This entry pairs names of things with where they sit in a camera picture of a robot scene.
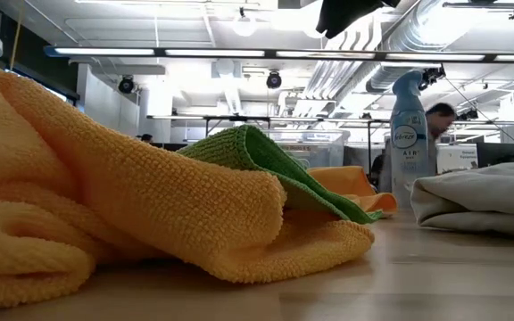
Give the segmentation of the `green microfiber towel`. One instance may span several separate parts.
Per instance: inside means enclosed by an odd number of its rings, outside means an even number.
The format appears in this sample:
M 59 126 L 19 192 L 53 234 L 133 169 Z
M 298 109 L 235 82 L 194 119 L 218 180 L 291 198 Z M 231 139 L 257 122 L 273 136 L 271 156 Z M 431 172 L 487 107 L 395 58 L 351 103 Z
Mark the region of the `green microfiber towel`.
M 305 167 L 256 127 L 243 125 L 222 130 L 178 150 L 188 158 L 240 170 L 258 170 L 275 176 L 286 191 L 290 210 L 327 211 L 337 218 L 372 224 L 382 210 L 363 210 L 353 201 L 330 192 Z

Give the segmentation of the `orange microfiber towel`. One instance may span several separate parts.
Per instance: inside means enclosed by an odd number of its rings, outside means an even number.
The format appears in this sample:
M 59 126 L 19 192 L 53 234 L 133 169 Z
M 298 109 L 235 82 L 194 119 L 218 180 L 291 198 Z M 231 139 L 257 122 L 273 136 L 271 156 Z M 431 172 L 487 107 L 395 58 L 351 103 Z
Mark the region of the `orange microfiber towel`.
M 71 294 L 114 262 L 170 256 L 251 284 L 370 249 L 365 226 L 286 199 L 270 173 L 142 143 L 0 70 L 0 309 Z
M 347 198 L 364 211 L 381 210 L 391 215 L 398 210 L 394 196 L 378 193 L 361 166 L 311 168 L 307 173 L 330 192 Z

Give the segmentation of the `black bar with light strips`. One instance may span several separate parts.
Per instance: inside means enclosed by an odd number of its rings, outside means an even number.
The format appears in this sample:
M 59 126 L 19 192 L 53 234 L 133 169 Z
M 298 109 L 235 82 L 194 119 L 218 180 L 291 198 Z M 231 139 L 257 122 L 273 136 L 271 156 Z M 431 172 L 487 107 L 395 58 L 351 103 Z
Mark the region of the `black bar with light strips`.
M 264 59 L 342 62 L 447 62 L 514 64 L 514 53 L 418 53 L 385 51 L 330 51 L 282 49 L 219 49 L 163 47 L 65 47 L 46 46 L 49 57 L 140 57 L 191 59 Z

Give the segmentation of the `round white ceiling lamp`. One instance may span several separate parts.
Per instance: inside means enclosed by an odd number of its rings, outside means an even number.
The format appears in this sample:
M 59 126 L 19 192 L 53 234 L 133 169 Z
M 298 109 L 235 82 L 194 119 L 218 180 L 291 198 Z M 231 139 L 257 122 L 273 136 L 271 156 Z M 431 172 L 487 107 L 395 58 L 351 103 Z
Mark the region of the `round white ceiling lamp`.
M 243 6 L 240 6 L 233 19 L 233 30 L 240 37 L 250 37 L 257 30 L 255 16 L 249 13 Z

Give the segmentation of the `blue Febreze spray bottle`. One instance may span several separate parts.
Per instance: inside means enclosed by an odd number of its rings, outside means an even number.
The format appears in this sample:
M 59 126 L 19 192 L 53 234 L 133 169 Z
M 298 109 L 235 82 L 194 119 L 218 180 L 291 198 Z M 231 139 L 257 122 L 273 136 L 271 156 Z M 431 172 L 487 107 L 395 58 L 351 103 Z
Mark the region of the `blue Febreze spray bottle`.
M 428 129 L 425 110 L 419 100 L 421 71 L 399 77 L 393 85 L 395 103 L 391 125 L 391 182 L 398 208 L 411 208 L 414 181 L 431 174 L 428 156 Z

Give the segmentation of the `white sign box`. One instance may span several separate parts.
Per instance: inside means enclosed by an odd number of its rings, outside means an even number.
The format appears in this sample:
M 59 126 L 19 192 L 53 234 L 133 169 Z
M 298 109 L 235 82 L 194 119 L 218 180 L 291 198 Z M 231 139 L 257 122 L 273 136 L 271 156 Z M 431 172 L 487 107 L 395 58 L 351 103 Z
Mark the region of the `white sign box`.
M 477 147 L 474 144 L 439 144 L 436 150 L 436 166 L 439 174 L 478 167 Z

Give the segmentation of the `beige canvas tote bag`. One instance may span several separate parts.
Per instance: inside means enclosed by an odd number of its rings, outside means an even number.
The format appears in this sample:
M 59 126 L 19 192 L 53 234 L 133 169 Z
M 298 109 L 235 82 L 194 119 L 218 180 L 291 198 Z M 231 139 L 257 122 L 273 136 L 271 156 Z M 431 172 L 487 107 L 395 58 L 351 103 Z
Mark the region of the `beige canvas tote bag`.
M 410 201 L 419 226 L 514 236 L 514 162 L 419 178 Z

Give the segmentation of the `dark background monitor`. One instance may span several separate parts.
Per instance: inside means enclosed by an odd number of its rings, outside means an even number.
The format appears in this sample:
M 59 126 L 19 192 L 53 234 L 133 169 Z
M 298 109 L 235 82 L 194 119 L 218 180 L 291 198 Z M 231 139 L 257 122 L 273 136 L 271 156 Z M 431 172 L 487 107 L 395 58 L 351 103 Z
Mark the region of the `dark background monitor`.
M 477 143 L 479 168 L 509 162 L 514 162 L 514 144 Z

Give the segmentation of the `thin black background frame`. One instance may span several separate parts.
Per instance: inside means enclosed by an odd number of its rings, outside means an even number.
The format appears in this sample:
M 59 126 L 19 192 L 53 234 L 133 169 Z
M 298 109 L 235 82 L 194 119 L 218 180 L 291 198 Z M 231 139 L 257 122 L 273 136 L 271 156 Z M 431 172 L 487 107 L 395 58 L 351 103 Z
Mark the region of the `thin black background frame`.
M 372 128 L 373 124 L 378 124 L 380 127 L 389 125 L 388 119 L 330 119 L 330 118 L 282 118 L 282 117 L 261 117 L 261 116 L 236 116 L 236 115 L 186 115 L 186 116 L 152 116 L 148 115 L 148 119 L 164 119 L 164 120 L 204 120 L 206 123 L 205 135 L 209 135 L 209 123 L 213 120 L 229 121 L 229 122 L 265 122 L 270 128 L 271 124 L 318 124 L 318 123 L 336 123 L 341 128 Z M 514 126 L 514 121 L 507 120 L 456 120 L 453 122 L 454 126 L 460 126 L 463 130 L 468 130 L 476 127 L 492 126 L 498 129 L 504 126 Z

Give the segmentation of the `silver ventilation duct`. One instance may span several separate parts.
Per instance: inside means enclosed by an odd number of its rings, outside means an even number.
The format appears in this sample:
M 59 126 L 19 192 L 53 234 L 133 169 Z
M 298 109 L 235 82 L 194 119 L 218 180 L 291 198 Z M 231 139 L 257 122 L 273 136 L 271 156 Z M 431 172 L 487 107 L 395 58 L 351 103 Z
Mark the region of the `silver ventilation duct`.
M 383 43 L 387 52 L 441 52 L 476 23 L 471 9 L 444 7 L 456 0 L 421 0 Z

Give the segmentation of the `black overhead mount bar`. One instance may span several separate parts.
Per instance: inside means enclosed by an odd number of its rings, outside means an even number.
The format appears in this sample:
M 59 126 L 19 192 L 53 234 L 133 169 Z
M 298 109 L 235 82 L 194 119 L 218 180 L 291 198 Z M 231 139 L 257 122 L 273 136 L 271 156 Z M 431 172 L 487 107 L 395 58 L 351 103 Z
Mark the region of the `black overhead mount bar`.
M 474 9 L 488 12 L 509 12 L 509 20 L 514 20 L 514 2 L 503 2 L 500 0 L 466 0 L 465 2 L 443 2 L 443 8 L 451 9 Z

